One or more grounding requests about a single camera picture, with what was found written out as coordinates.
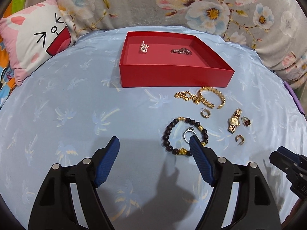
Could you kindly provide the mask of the silver wristwatch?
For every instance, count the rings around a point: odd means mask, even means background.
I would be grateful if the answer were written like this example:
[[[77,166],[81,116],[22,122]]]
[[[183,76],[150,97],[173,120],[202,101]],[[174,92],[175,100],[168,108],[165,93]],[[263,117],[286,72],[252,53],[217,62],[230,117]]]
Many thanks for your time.
[[[182,47],[180,49],[172,49],[171,53],[182,54],[182,55],[189,55],[189,56],[192,55],[192,52],[189,49],[184,48],[184,47]]]

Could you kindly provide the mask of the gold hoop earring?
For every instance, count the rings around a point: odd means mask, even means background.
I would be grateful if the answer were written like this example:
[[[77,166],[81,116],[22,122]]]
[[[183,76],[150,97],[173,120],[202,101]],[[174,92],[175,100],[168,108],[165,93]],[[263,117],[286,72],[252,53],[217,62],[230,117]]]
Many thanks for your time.
[[[200,115],[203,118],[209,118],[211,116],[211,112],[207,108],[203,108],[200,112]]]
[[[243,145],[245,143],[245,138],[243,135],[236,135],[235,141],[238,143],[238,145]]]

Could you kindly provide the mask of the gold wristwatch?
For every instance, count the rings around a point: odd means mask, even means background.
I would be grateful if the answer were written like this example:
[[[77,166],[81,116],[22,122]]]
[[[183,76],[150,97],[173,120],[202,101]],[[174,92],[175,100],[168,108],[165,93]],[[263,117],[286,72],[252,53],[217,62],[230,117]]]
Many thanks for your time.
[[[232,116],[229,118],[228,123],[228,131],[230,133],[235,133],[236,129],[240,126],[240,117],[241,117],[242,110],[237,108]]]

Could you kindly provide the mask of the light blue palm sheet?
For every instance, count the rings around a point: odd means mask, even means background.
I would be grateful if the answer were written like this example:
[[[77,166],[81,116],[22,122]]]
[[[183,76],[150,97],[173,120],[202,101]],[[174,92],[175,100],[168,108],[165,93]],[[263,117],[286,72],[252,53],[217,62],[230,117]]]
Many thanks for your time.
[[[218,156],[256,162],[280,218],[290,213],[298,198],[269,156],[280,146],[306,154],[306,120],[283,81],[245,46],[183,27],[165,31],[196,35],[234,69],[222,89],[225,106],[205,119],[202,105],[174,98],[179,87],[122,88],[119,58],[127,29],[82,36],[39,67],[1,108],[1,195],[22,226],[51,165],[76,165],[117,136],[120,152],[97,190],[114,227],[194,229],[212,188],[193,158],[162,146],[163,130],[178,116],[201,122]],[[240,126],[230,133],[228,120],[237,108]],[[243,145],[236,135],[244,136]]]

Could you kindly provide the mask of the gold woven cuff bangle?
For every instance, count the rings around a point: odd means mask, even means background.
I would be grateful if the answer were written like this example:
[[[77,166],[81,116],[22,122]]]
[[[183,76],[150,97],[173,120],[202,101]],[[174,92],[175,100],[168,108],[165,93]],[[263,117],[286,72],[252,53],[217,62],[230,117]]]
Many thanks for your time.
[[[210,109],[221,109],[225,106],[225,96],[216,88],[210,86],[201,87],[197,91],[200,102]]]

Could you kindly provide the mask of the purple object at edge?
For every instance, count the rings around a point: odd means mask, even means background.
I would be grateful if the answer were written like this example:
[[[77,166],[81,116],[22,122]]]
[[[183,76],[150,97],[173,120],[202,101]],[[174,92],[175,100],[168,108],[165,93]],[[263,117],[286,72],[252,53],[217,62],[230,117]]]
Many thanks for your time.
[[[290,87],[290,85],[286,81],[284,81],[284,86],[289,91],[290,95],[292,96],[292,98],[293,98],[293,100],[294,100],[294,102],[295,102],[299,112],[303,116],[305,116],[305,111],[304,111],[304,109],[303,109],[303,107],[302,107],[302,105],[301,105],[297,95],[295,94],[294,90]]]

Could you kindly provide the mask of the red cardboard box tray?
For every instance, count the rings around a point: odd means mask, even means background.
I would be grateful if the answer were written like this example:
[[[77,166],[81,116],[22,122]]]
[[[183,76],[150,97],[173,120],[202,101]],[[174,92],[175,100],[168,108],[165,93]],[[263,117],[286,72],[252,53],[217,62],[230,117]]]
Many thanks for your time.
[[[171,53],[187,48],[192,55]],[[119,62],[124,88],[218,87],[229,84],[234,70],[211,47],[194,35],[129,31]]]

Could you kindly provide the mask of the colourful cartoon bedsheet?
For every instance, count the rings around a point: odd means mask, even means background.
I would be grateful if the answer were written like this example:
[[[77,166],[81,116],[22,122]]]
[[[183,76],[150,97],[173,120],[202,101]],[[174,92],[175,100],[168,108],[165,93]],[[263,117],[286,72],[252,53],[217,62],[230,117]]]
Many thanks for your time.
[[[26,0],[11,0],[3,13],[3,18],[24,9],[25,3]],[[10,67],[9,55],[1,38],[1,107],[16,86],[14,71]]]

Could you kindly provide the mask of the grey floral blanket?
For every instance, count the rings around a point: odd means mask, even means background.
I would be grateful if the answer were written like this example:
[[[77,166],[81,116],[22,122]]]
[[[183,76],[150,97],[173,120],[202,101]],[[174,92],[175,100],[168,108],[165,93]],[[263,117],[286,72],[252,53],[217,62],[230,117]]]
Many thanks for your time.
[[[26,0],[32,6],[45,0]],[[296,0],[56,0],[74,37],[181,25],[254,49],[293,89],[306,81],[306,16]]]

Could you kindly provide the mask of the pink white cat pillow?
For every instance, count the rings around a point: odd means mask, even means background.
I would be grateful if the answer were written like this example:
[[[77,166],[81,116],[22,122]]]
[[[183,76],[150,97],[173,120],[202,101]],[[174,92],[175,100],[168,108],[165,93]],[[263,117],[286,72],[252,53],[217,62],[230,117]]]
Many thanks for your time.
[[[1,37],[17,86],[73,43],[56,0],[46,0],[2,18]]]

